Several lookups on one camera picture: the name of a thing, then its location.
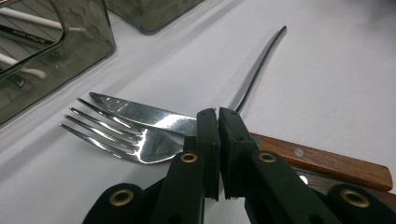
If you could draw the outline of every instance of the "clear plastic container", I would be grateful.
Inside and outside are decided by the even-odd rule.
[[[103,0],[1,1],[0,125],[115,48]]]
[[[106,0],[106,6],[143,34],[153,35],[201,2],[203,0]]]

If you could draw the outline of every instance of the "black plastic part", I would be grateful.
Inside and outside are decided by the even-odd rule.
[[[341,223],[275,152],[251,153],[248,173],[275,223]]]
[[[196,144],[197,144],[196,136],[185,136],[183,143],[183,150],[195,150]]]
[[[151,220],[152,213],[154,211],[155,203],[157,202],[158,195],[160,195],[163,187],[164,178],[146,188],[144,193],[144,200],[140,205],[140,211],[137,215],[136,223],[145,224]]]
[[[332,187],[327,202],[344,223],[394,224],[395,213],[364,189],[342,184]]]
[[[205,196],[219,200],[220,137],[214,109],[197,114],[196,150],[205,156]]]
[[[186,150],[173,158],[158,196],[151,224],[203,223],[204,216],[204,156]]]
[[[85,217],[84,224],[138,223],[143,190],[132,184],[118,184],[107,189]]]
[[[225,198],[245,197],[248,180],[247,160],[251,152],[259,150],[238,113],[221,107],[219,110],[221,139],[221,176]]]
[[[270,211],[256,191],[246,196],[245,210],[251,224],[275,223]]]

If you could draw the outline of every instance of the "knife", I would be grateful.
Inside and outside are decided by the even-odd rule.
[[[196,135],[195,118],[95,92],[90,92],[90,96],[100,108],[118,118],[185,136]],[[393,187],[390,171],[386,166],[256,133],[251,135],[258,143],[259,149],[274,151],[289,164],[309,172],[332,176],[340,181],[382,191],[389,191]]]
[[[300,178],[305,179],[306,185],[309,188],[314,189],[315,191],[323,195],[326,195],[329,192],[329,189],[331,189],[332,187],[340,184],[345,184],[344,182],[337,181],[331,178],[326,178],[320,175],[312,175],[299,169],[294,169],[294,171],[297,173],[297,175],[300,176]],[[396,195],[376,189],[363,189],[369,192],[371,195],[375,196],[381,203],[385,204],[389,209],[396,213]]]

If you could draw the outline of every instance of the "wooden handle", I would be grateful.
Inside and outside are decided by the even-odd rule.
[[[324,195],[327,195],[327,192],[333,186],[339,184],[345,184],[341,181],[321,177],[318,175],[311,175],[309,173],[302,171],[296,171],[296,173],[297,175],[303,175],[306,178],[306,180],[308,181],[309,188],[314,189]],[[396,195],[376,189],[367,189],[367,188],[363,188],[363,189],[365,189],[371,195],[375,196],[381,203],[386,205],[393,212],[396,212]]]
[[[366,188],[389,191],[388,167],[252,133],[259,149],[274,151],[289,164]]]

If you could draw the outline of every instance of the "silverware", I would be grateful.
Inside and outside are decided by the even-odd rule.
[[[252,79],[248,81],[248,86],[244,92],[239,105],[235,111],[240,112],[253,89],[254,83],[266,62],[271,49],[278,43],[278,40],[286,33],[287,27],[284,26],[264,48],[262,54],[257,59],[252,68],[254,73]],[[196,135],[196,120],[172,111],[160,109],[154,106],[141,105],[139,103],[125,101],[122,99],[105,96],[99,93],[90,92],[91,98],[104,110],[114,113],[117,116],[109,115],[113,120],[123,118],[133,123],[137,123],[149,128],[166,130],[172,133],[179,133],[185,136]]]
[[[265,48],[256,62],[258,65],[254,68],[254,76],[249,82],[247,90],[244,94],[242,101],[237,107],[237,112],[239,112],[248,98],[248,95],[254,85],[254,82],[257,76],[260,73],[260,70],[265,62],[265,59],[269,55],[271,48],[276,44],[276,41],[285,34],[287,28],[283,27],[273,38],[273,40],[269,43],[268,48]],[[162,129],[166,131],[170,131],[173,133],[180,133],[185,136],[195,136],[196,135],[196,119],[190,118],[181,114],[176,114],[171,111],[166,111],[160,108],[155,108],[147,105],[141,105],[133,102],[119,101],[114,100],[114,98],[110,101],[109,97],[104,95],[90,93],[91,97],[95,100],[96,103],[102,102],[100,106],[104,109],[97,108],[94,105],[89,104],[88,102],[79,99],[78,100],[95,111],[96,113],[102,115],[107,119],[111,119],[118,124],[123,125],[126,128],[136,127],[136,125],[142,125],[147,128],[156,128]],[[124,119],[120,119],[119,116],[114,116],[111,112],[116,112],[113,109],[116,108],[117,114]],[[73,112],[83,116],[85,119],[89,119],[91,122],[96,123],[102,127],[107,126],[107,124],[103,123],[97,119],[91,119],[86,114],[82,114],[80,111],[77,111],[75,108],[71,108]],[[127,149],[131,149],[132,152],[126,152],[124,150],[120,150],[118,148],[112,147],[110,145],[99,142],[98,140],[89,137],[86,134],[80,133],[64,124],[60,124],[63,128],[65,128],[70,133],[75,134],[76,136],[82,138],[90,144],[93,144],[104,151],[107,151],[114,156],[126,159],[128,161],[137,161],[141,163],[154,163],[159,161],[166,161],[173,158],[178,152],[182,151],[182,146],[174,142],[170,137],[165,135],[164,133],[160,133],[159,131],[144,129],[142,135],[138,134],[137,136],[141,136],[141,139],[138,139],[138,143],[134,144],[134,147],[131,147],[131,143],[125,142],[120,138],[114,137],[114,135],[102,132],[98,129],[93,128],[92,126],[83,123],[77,119],[74,119],[70,116],[65,116],[67,119],[72,120],[79,126],[89,130],[92,133],[99,134],[102,138],[105,138],[109,141],[114,142],[118,145],[118,147],[124,147]],[[139,121],[132,120],[133,124],[128,123],[127,118],[134,117],[139,118]]]
[[[84,105],[87,105],[89,108],[93,109],[96,113],[108,118],[108,113],[106,111],[101,110],[100,108],[97,108],[82,99],[78,100]],[[68,115],[65,115],[65,118],[73,121],[77,125],[88,130],[90,133],[96,134],[100,139],[111,141],[111,145],[104,143],[103,140],[99,140],[99,138],[90,137],[73,128],[70,128],[63,123],[60,123],[59,125],[84,141],[99,147],[118,158],[125,159],[127,161],[149,164],[170,160],[178,152],[182,151],[183,147],[180,144],[176,143],[166,134],[157,130],[139,128],[137,126],[131,126],[125,122],[121,122],[121,124],[124,126],[124,128],[121,129],[102,122],[99,119],[93,118],[73,107],[71,107],[70,110],[84,119],[89,120],[91,123],[105,131],[101,131],[98,128],[92,127],[91,125]]]
[[[104,110],[108,110],[108,112],[112,112],[113,119],[128,119],[129,122],[133,121],[136,123],[143,122],[143,120],[138,116],[139,113],[130,114],[131,117],[124,117],[128,115],[127,111],[134,108],[135,103],[133,102],[93,92],[90,93],[90,96],[99,105],[99,107],[103,108]],[[163,112],[162,109],[155,107],[152,107],[150,111],[151,113],[156,113],[159,115],[166,114],[167,116],[179,116],[179,114],[172,114],[172,112],[166,110]],[[161,119],[159,116],[156,117],[160,123],[166,123],[168,121],[166,117],[163,117],[163,119]],[[191,126],[195,128],[196,123],[189,124],[187,128],[192,128]],[[174,130],[176,130],[177,133],[185,134],[184,130],[186,130],[186,128],[178,126],[177,129],[173,129],[172,131]],[[305,147],[256,133],[251,133],[251,135],[258,144],[259,149],[274,151],[282,156],[291,165],[295,165],[304,170],[309,170],[314,173],[321,173],[322,175],[328,175],[332,178],[372,189],[385,191],[392,189],[393,184],[391,174],[388,167],[386,166],[378,165],[368,161],[359,161],[320,149]]]

